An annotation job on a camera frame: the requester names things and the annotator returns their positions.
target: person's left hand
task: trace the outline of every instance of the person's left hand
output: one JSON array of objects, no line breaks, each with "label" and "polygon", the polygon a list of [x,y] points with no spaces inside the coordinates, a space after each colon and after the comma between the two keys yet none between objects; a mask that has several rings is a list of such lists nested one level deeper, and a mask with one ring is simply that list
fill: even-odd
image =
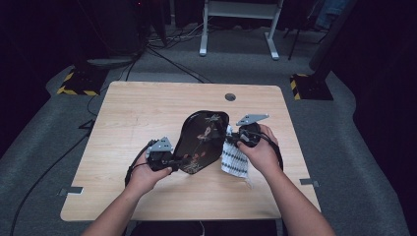
[{"label": "person's left hand", "polygon": [[138,194],[139,196],[142,196],[152,190],[159,180],[165,178],[172,172],[171,167],[167,167],[158,171],[151,170],[147,165],[145,153],[139,157],[136,165],[139,166],[133,170],[132,177],[126,188],[133,193]]}]

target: gray carpet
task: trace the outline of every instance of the gray carpet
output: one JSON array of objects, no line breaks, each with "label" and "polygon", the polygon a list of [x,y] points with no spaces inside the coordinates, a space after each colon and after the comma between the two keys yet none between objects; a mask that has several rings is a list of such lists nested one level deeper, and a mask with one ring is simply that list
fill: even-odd
[{"label": "gray carpet", "polygon": [[[349,89],[330,74],[327,83],[334,101],[293,98],[289,77],[312,73],[308,63],[318,47],[314,42],[323,35],[302,32],[288,61],[295,33],[283,39],[283,32],[278,31],[274,41],[281,58],[273,61],[265,30],[215,31],[208,37],[206,57],[199,56],[199,38],[157,51],[192,69],[206,83],[281,87],[310,175],[320,184],[316,193],[323,214],[336,234],[409,235],[396,193],[352,121],[355,98]],[[45,85],[51,98],[0,160],[0,235],[9,234],[19,203],[36,179],[82,138],[86,131],[78,127],[94,118],[88,112],[91,97],[56,94],[70,69],[63,69]],[[103,87],[126,80],[127,70],[121,75],[122,71],[110,71]],[[135,64],[128,81],[199,82],[149,52]],[[92,113],[99,111],[104,97],[105,91],[91,101]],[[87,142],[82,140],[34,188],[18,217],[15,235],[78,235],[89,225],[61,220],[65,197],[57,195],[71,186]]]}]

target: forearm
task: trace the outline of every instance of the forearm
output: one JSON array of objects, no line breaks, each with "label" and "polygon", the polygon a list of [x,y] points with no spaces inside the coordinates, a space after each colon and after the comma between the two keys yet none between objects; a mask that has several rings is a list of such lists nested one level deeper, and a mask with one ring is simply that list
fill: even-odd
[{"label": "forearm", "polygon": [[265,177],[290,235],[334,235],[322,214],[280,169]]},{"label": "forearm", "polygon": [[122,235],[142,195],[125,189],[83,235]]}]

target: white stand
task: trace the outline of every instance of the white stand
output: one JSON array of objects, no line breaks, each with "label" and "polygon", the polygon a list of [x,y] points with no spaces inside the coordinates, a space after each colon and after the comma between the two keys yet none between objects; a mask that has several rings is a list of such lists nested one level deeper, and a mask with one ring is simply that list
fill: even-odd
[{"label": "white stand", "polygon": [[200,55],[206,56],[208,53],[208,23],[209,16],[236,17],[236,18],[255,18],[272,20],[270,31],[265,32],[265,37],[273,60],[278,60],[279,55],[276,51],[272,37],[278,22],[282,1],[278,4],[256,4],[256,3],[237,3],[237,2],[216,2],[206,0],[205,15],[203,23],[203,35],[200,45]]}]

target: wrist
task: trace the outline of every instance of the wrist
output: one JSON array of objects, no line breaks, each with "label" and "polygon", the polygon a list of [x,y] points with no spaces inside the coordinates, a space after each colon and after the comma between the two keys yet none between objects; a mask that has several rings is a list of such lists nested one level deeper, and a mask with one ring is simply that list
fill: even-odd
[{"label": "wrist", "polygon": [[134,188],[133,185],[128,185],[125,190],[123,191],[123,195],[125,195],[129,199],[133,200],[139,200],[143,195],[145,194],[144,191],[142,191],[139,188]]},{"label": "wrist", "polygon": [[264,175],[266,180],[269,182],[269,181],[273,181],[276,178],[280,178],[282,175],[284,175],[284,172],[281,170],[279,166],[274,166],[274,167],[271,166],[270,168],[263,171],[262,174]]}]

